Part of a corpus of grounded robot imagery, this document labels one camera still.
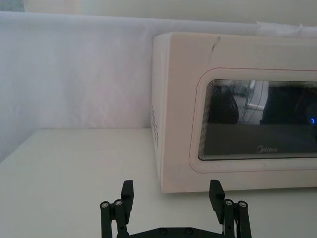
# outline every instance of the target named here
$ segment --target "dark glass window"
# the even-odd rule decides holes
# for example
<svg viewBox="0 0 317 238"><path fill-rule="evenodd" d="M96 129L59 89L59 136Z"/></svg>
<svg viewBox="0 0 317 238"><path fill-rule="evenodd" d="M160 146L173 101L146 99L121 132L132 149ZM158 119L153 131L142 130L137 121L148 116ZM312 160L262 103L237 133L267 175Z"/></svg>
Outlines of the dark glass window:
<svg viewBox="0 0 317 238"><path fill-rule="evenodd" d="M199 159L317 157L317 84L213 80Z"/></svg>

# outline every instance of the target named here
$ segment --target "ventilation holes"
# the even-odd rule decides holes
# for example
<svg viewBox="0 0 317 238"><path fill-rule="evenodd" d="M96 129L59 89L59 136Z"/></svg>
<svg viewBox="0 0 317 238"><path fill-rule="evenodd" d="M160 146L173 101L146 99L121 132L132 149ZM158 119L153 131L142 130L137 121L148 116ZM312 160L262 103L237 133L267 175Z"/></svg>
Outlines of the ventilation holes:
<svg viewBox="0 0 317 238"><path fill-rule="evenodd" d="M153 132L153 135L154 135L155 143L156 143L156 145L158 147L159 146L159 144L158 144L159 143L158 125L156 123L153 106L151 108L151 124L152 124L152 132Z"/></svg>

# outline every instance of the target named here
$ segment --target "white microwave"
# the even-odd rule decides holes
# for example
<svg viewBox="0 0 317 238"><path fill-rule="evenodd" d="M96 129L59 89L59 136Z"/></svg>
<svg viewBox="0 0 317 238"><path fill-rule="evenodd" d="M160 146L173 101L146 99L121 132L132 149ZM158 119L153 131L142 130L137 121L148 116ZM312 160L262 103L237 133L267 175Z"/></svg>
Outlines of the white microwave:
<svg viewBox="0 0 317 238"><path fill-rule="evenodd" d="M151 124L165 193L317 186L317 40L156 36Z"/></svg>

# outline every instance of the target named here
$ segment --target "white wall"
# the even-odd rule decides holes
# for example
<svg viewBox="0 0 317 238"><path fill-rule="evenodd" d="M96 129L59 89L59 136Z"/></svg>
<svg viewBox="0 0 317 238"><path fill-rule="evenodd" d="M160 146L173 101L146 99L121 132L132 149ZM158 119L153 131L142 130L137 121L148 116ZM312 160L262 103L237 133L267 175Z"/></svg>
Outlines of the white wall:
<svg viewBox="0 0 317 238"><path fill-rule="evenodd" d="M26 11L317 25L316 0L25 0Z"/></svg>

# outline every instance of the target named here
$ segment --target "white table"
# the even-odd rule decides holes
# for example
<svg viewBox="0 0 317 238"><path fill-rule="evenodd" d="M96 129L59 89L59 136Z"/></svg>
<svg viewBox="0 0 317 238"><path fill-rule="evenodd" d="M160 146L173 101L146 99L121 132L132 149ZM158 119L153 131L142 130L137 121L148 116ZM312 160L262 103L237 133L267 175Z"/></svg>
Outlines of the white table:
<svg viewBox="0 0 317 238"><path fill-rule="evenodd" d="M220 233L207 193L161 193L150 129L67 129L38 130L0 164L0 237L100 238L99 204L120 198L126 179L135 191L130 234L178 226ZM254 238L316 237L315 188L226 197L249 203Z"/></svg>

